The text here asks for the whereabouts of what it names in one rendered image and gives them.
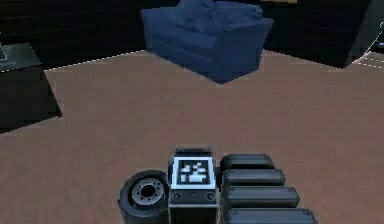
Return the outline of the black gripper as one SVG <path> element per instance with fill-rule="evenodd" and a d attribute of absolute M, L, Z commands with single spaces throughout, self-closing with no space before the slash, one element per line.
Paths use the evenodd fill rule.
<path fill-rule="evenodd" d="M 169 224 L 166 173 L 146 170 L 130 177 L 117 201 L 124 224 Z"/>

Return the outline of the black cabinet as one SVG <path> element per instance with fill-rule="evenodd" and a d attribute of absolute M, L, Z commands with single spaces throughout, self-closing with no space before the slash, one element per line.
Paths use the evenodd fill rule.
<path fill-rule="evenodd" d="M 42 62 L 31 45 L 1 45 L 0 134 L 61 116 Z"/>

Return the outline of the black cupboard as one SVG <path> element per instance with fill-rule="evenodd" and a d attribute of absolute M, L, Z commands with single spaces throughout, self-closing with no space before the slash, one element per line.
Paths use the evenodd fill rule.
<path fill-rule="evenodd" d="M 384 0 L 263 2 L 274 20 L 265 48 L 344 68 L 360 59 L 384 30 Z"/>

